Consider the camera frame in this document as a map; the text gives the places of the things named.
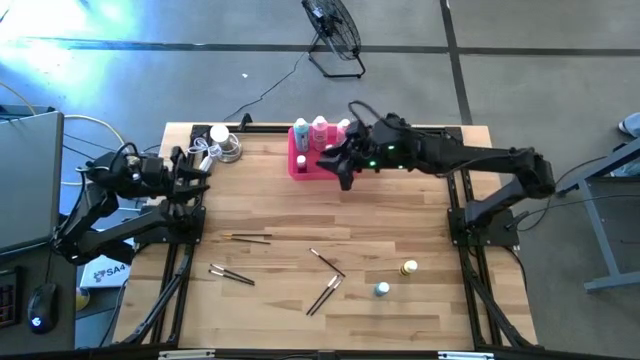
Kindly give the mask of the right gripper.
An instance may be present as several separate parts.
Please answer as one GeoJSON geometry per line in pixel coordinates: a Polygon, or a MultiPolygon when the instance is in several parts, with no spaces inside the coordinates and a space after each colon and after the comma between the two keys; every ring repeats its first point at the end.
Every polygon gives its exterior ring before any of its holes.
{"type": "Polygon", "coordinates": [[[316,165],[338,176],[343,191],[351,189],[362,170],[408,169],[417,156],[420,138],[404,118],[387,114],[369,127],[363,141],[344,141],[322,151],[316,165]]]}

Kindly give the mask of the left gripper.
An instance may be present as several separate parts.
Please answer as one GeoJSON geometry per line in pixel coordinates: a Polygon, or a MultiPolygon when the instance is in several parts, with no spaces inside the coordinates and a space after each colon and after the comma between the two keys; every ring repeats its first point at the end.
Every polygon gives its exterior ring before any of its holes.
{"type": "MultiPolygon", "coordinates": [[[[159,196],[172,197],[175,194],[177,177],[209,177],[208,170],[194,168],[188,161],[184,160],[185,153],[181,148],[172,148],[169,159],[172,166],[164,164],[164,158],[150,156],[148,158],[148,196],[156,198],[159,196]]],[[[176,187],[177,201],[190,201],[201,196],[210,186],[208,184],[179,185],[176,187]]]]}

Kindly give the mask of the large teal paint bottle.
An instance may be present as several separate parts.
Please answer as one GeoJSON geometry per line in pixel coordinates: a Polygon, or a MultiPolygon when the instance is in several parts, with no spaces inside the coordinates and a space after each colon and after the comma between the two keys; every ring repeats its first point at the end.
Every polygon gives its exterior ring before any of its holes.
{"type": "Polygon", "coordinates": [[[310,148],[310,126],[304,118],[298,118],[293,125],[295,147],[298,152],[306,153],[310,148]]]}

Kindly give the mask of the brush pair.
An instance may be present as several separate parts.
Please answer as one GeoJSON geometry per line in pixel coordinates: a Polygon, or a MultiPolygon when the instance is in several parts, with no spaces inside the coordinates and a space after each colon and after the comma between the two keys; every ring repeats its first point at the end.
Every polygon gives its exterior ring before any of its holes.
{"type": "Polygon", "coordinates": [[[240,275],[240,274],[238,274],[238,273],[235,273],[235,272],[233,272],[233,271],[231,271],[231,270],[229,270],[229,269],[226,269],[226,268],[224,268],[224,267],[222,267],[222,266],[220,266],[220,265],[217,265],[217,264],[210,264],[210,265],[209,265],[209,270],[214,270],[214,271],[218,271],[218,272],[227,273],[227,274],[233,275],[233,276],[235,276],[235,277],[238,277],[238,278],[241,278],[241,279],[245,279],[245,280],[249,280],[249,281],[254,282],[253,280],[251,280],[251,279],[249,279],[249,278],[247,278],[247,277],[245,277],[245,276],[243,276],[243,275],[240,275]]]}
{"type": "Polygon", "coordinates": [[[323,297],[329,292],[329,290],[332,288],[332,286],[334,285],[334,283],[339,280],[340,276],[339,275],[334,275],[333,278],[331,278],[329,280],[329,282],[326,285],[326,288],[323,290],[323,292],[318,296],[318,298],[314,301],[314,303],[311,305],[311,307],[307,310],[306,314],[307,316],[310,316],[310,314],[313,312],[313,310],[318,306],[319,302],[323,299],[323,297]]]}

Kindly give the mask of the pink plastic tray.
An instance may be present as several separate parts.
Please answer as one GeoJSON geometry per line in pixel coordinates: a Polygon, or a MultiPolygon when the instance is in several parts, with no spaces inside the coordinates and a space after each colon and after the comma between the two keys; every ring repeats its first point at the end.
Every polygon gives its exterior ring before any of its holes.
{"type": "Polygon", "coordinates": [[[321,152],[315,148],[312,136],[309,136],[309,150],[307,152],[299,152],[296,147],[295,133],[292,127],[288,130],[288,155],[287,170],[290,177],[295,181],[315,181],[315,180],[336,180],[337,176],[316,165],[316,161],[320,159],[321,152]],[[304,155],[306,158],[306,170],[300,172],[298,169],[297,158],[304,155]]]}

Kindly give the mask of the white printed box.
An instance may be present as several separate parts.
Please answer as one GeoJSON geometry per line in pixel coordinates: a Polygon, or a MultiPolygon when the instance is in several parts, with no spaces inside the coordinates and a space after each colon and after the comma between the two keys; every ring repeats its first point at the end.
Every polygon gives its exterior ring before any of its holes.
{"type": "Polygon", "coordinates": [[[79,287],[118,288],[129,278],[129,274],[129,265],[100,256],[84,266],[79,287]]]}

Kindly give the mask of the black floor fan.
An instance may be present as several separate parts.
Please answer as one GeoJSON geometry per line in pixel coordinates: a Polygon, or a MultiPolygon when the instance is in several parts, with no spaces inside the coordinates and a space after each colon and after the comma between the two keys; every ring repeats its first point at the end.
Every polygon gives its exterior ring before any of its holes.
{"type": "Polygon", "coordinates": [[[307,50],[308,60],[325,78],[361,79],[366,67],[360,58],[362,42],[357,25],[342,0],[301,0],[301,5],[315,31],[307,50]],[[356,61],[359,73],[330,74],[313,57],[312,53],[323,41],[343,61],[356,61]]]}

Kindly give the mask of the dark grey desk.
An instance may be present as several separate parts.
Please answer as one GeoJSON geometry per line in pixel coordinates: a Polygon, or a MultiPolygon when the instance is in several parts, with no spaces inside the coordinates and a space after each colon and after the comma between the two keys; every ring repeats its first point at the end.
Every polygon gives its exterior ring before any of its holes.
{"type": "Polygon", "coordinates": [[[17,269],[17,324],[0,328],[0,356],[72,350],[75,332],[76,267],[46,246],[0,256],[0,271],[17,269]],[[33,291],[44,283],[57,286],[56,326],[35,334],[28,326],[27,306],[33,291]]]}

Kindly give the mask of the black computer mouse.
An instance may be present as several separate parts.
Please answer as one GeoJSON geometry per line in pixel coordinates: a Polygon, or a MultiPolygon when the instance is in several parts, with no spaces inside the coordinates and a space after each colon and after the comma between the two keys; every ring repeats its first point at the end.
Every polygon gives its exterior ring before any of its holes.
{"type": "Polygon", "coordinates": [[[32,292],[27,305],[27,317],[29,328],[35,334],[45,334],[55,328],[58,322],[55,283],[45,283],[32,292]]]}

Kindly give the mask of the black keyboard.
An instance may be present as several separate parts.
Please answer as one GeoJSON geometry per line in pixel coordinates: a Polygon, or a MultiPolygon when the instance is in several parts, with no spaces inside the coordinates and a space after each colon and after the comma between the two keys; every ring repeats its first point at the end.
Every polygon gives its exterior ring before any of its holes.
{"type": "Polygon", "coordinates": [[[19,322],[20,295],[19,269],[0,270],[0,329],[19,322]]]}

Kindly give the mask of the grey metal table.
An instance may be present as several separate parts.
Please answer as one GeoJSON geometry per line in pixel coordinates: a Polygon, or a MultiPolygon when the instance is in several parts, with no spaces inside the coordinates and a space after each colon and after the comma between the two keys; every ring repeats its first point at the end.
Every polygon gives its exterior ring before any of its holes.
{"type": "Polygon", "coordinates": [[[588,293],[640,285],[640,270],[624,271],[616,258],[629,245],[640,256],[640,176],[612,177],[610,173],[640,159],[640,138],[619,145],[576,175],[558,182],[559,197],[577,190],[589,216],[607,275],[584,284],[588,293]]]}

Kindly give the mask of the person's foot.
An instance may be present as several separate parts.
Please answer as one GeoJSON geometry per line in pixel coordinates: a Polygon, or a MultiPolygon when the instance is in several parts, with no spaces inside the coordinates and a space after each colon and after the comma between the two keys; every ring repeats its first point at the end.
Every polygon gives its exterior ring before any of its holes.
{"type": "Polygon", "coordinates": [[[618,129],[624,134],[640,138],[640,112],[633,113],[620,121],[618,129]]]}

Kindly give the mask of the white strip on frame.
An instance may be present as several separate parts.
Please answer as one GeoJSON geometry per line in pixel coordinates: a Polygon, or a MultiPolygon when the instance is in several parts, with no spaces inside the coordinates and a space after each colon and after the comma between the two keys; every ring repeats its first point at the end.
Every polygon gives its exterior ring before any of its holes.
{"type": "Polygon", "coordinates": [[[212,360],[215,352],[203,349],[161,351],[157,360],[212,360]]]}
{"type": "Polygon", "coordinates": [[[471,351],[439,351],[438,360],[495,360],[493,353],[471,351]]]}

